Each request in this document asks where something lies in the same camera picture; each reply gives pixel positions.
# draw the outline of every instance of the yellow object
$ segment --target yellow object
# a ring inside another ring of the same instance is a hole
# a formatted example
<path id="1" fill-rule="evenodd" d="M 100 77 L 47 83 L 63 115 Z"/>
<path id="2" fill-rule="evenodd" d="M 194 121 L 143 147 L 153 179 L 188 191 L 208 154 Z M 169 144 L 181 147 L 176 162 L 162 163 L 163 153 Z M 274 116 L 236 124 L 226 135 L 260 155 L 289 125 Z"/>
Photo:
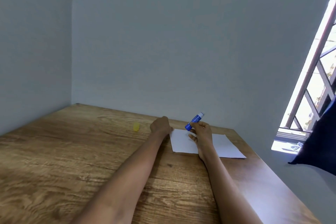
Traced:
<path id="1" fill-rule="evenodd" d="M 138 122 L 134 122 L 134 124 L 133 124 L 133 130 L 134 130 L 135 132 L 137 132 L 137 131 L 139 130 L 139 127 L 140 127 L 140 123 L 138 123 Z"/>

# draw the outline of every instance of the hand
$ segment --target hand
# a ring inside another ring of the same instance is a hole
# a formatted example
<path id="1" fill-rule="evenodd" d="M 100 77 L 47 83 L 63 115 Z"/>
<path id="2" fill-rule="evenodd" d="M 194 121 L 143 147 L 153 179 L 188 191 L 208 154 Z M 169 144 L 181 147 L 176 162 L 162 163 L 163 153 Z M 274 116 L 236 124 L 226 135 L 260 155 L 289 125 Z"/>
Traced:
<path id="1" fill-rule="evenodd" d="M 199 121 L 197 123 L 190 122 L 193 129 L 190 130 L 191 133 L 197 135 L 197 137 L 189 134 L 189 137 L 196 143 L 198 149 L 198 155 L 201 160 L 204 161 L 205 155 L 209 152 L 210 154 L 215 150 L 212 144 L 212 131 L 210 125 Z"/>
<path id="2" fill-rule="evenodd" d="M 170 126 L 166 116 L 154 120 L 149 128 L 152 133 L 162 134 L 163 137 L 170 134 L 174 130 L 174 128 Z"/>

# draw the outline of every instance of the black cloth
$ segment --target black cloth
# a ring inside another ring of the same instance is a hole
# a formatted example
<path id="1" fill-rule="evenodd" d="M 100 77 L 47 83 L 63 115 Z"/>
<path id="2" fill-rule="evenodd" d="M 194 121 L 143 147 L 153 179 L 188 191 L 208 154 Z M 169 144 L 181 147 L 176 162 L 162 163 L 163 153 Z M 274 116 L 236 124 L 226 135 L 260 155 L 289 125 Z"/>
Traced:
<path id="1" fill-rule="evenodd" d="M 321 119 L 297 156 L 289 164 L 307 164 L 336 175 L 336 98 L 330 103 Z"/>

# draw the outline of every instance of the light blue wall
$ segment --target light blue wall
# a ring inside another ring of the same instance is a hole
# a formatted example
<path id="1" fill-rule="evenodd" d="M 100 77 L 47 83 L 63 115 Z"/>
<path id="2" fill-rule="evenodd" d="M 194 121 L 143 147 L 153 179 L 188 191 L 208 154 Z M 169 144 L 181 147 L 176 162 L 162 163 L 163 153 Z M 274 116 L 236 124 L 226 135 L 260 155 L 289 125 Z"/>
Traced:
<path id="1" fill-rule="evenodd" d="M 71 103 L 72 0 L 0 0 L 0 135 Z"/>
<path id="2" fill-rule="evenodd" d="M 334 224 L 319 173 L 271 152 L 327 2 L 73 0 L 72 102 L 185 121 L 204 111 Z"/>

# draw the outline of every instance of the forearm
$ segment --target forearm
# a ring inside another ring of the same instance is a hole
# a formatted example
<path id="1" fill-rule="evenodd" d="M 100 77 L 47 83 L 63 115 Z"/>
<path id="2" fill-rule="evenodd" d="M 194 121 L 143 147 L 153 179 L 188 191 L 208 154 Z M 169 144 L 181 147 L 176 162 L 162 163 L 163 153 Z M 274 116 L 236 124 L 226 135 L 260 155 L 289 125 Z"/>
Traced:
<path id="1" fill-rule="evenodd" d="M 222 223 L 262 224 L 258 215 L 239 191 L 214 149 L 208 150 L 205 166 Z"/>
<path id="2" fill-rule="evenodd" d="M 73 224 L 131 223 L 165 135 L 155 133 L 140 146 L 99 190 Z"/>

